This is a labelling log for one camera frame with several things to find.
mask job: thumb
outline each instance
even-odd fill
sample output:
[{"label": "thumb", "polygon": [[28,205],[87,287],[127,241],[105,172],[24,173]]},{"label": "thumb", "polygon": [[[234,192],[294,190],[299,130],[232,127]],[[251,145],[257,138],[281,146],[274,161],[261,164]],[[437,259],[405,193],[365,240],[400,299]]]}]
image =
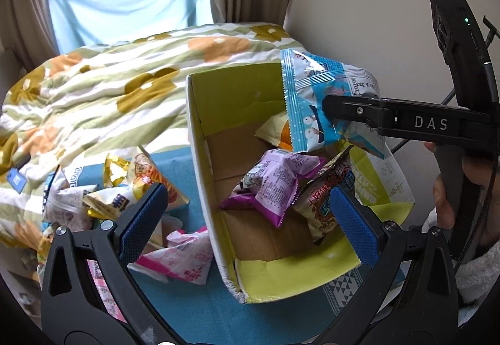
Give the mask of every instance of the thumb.
[{"label": "thumb", "polygon": [[475,185],[488,188],[489,179],[492,177],[493,163],[487,159],[472,159],[464,157],[462,161],[463,173]]}]

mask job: pink snack package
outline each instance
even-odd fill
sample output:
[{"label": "pink snack package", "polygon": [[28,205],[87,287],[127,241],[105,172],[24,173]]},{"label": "pink snack package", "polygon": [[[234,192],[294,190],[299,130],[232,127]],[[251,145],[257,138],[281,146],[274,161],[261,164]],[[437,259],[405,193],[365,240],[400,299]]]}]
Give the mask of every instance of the pink snack package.
[{"label": "pink snack package", "polygon": [[123,316],[122,312],[118,308],[117,303],[114,301],[114,298],[109,291],[108,285],[104,280],[103,274],[101,273],[101,268],[99,264],[95,260],[87,260],[88,268],[91,271],[92,279],[96,285],[97,291],[99,292],[99,296],[101,296],[101,300],[106,307],[107,313],[120,321],[126,323],[127,320]]},{"label": "pink snack package", "polygon": [[206,227],[193,234],[174,231],[167,236],[168,247],[141,255],[137,264],[194,284],[205,284],[213,259]]},{"label": "pink snack package", "polygon": [[220,207],[255,208],[277,228],[296,196],[298,179],[313,177],[326,161],[284,149],[268,150]]}]

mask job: blue snack bag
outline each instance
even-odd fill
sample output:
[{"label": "blue snack bag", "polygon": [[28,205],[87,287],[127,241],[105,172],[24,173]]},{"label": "blue snack bag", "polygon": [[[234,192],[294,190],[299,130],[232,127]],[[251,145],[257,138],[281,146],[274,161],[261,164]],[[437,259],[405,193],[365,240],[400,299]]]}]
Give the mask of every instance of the blue snack bag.
[{"label": "blue snack bag", "polygon": [[384,158],[385,140],[363,123],[330,123],[324,96],[378,97],[377,80],[365,69],[293,49],[281,51],[284,98],[295,152],[310,152],[340,139]]}]

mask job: blue gripper pad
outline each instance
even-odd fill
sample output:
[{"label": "blue gripper pad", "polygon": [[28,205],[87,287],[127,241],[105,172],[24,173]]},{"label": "blue gripper pad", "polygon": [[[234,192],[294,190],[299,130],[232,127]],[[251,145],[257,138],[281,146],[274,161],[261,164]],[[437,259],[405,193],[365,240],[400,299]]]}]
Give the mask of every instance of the blue gripper pad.
[{"label": "blue gripper pad", "polygon": [[137,204],[127,208],[120,215],[117,220],[119,228],[115,233],[119,234],[118,258],[122,264],[133,263],[139,259],[158,222],[162,219],[167,205],[167,188],[155,183]]},{"label": "blue gripper pad", "polygon": [[379,238],[361,216],[352,199],[340,186],[336,186],[330,192],[330,208],[359,260],[373,268],[380,254]]}]

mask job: blue textured pad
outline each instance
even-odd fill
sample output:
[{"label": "blue textured pad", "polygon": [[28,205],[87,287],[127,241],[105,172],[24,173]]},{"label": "blue textured pad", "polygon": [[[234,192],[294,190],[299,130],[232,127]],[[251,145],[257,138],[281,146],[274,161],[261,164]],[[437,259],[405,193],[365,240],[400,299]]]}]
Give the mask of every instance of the blue textured pad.
[{"label": "blue textured pad", "polygon": [[339,187],[330,193],[330,208],[359,260],[373,268],[379,257],[378,238]]},{"label": "blue textured pad", "polygon": [[123,264],[133,263],[139,259],[158,222],[162,219],[167,205],[168,190],[164,185],[159,185],[138,210],[122,235],[118,258]]}]

